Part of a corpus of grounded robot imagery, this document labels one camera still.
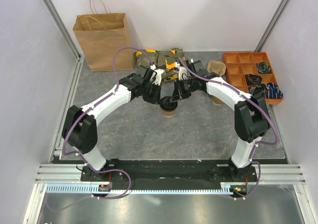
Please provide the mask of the black plastic cup lid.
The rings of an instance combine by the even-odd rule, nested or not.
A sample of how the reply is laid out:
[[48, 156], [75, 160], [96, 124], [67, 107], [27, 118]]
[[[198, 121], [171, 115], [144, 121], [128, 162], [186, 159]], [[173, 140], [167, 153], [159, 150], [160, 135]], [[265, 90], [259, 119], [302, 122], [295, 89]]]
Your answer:
[[177, 102], [170, 102], [171, 97], [165, 96], [160, 100], [160, 107], [163, 111], [174, 111], [177, 108]]

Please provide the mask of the cardboard cup carrier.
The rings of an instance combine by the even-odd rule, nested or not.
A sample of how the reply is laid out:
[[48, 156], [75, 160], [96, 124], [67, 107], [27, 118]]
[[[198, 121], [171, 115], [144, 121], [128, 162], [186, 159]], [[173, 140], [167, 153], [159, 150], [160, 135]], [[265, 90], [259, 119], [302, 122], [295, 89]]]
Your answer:
[[223, 76], [226, 73], [226, 65], [221, 61], [210, 61], [207, 66], [207, 71]]

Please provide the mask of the brown paper bag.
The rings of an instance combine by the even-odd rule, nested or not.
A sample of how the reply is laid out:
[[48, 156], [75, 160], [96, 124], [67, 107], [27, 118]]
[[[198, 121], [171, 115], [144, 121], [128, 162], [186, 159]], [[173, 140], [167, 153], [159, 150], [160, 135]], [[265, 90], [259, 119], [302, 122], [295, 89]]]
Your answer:
[[93, 11], [91, 14], [78, 15], [73, 33], [93, 72], [113, 70], [113, 58], [117, 71], [131, 71], [134, 67], [133, 51], [129, 26], [125, 13], [105, 13]]

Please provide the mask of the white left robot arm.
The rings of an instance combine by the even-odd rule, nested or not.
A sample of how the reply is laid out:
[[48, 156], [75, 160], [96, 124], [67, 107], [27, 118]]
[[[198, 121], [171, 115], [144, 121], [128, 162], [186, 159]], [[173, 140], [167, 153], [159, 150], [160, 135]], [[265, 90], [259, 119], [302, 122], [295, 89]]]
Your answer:
[[95, 179], [107, 179], [107, 160], [96, 146], [98, 125], [117, 108], [136, 97], [142, 97], [145, 102], [151, 104], [158, 104], [164, 74], [164, 70], [157, 69], [154, 65], [149, 68], [140, 66], [136, 72], [118, 80], [109, 92], [95, 101], [83, 107], [71, 106], [62, 131], [62, 155], [68, 155], [66, 145], [71, 145], [75, 149], [73, 153], [83, 158]]

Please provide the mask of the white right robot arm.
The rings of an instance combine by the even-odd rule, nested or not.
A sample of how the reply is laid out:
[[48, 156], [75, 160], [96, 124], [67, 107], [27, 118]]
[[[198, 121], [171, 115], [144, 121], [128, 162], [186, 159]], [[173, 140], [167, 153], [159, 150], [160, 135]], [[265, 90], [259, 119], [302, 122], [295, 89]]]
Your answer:
[[241, 180], [252, 165], [256, 146], [273, 126], [264, 97], [238, 90], [217, 73], [204, 69], [200, 61], [190, 64], [179, 61], [174, 70], [178, 78], [174, 81], [173, 94], [162, 104], [174, 110], [178, 101], [188, 99], [195, 91], [202, 91], [220, 99], [234, 111], [238, 142], [226, 174], [233, 181]]

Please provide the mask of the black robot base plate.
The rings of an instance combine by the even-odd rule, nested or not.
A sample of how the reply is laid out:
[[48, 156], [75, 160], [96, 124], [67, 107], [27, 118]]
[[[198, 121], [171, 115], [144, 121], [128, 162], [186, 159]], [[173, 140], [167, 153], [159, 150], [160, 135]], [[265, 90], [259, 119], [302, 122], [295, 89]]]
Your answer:
[[[241, 177], [232, 179], [226, 174], [227, 160], [108, 160], [103, 171], [104, 181], [119, 189], [217, 189], [222, 183], [257, 181], [255, 167]], [[83, 167], [81, 181], [102, 182]]]

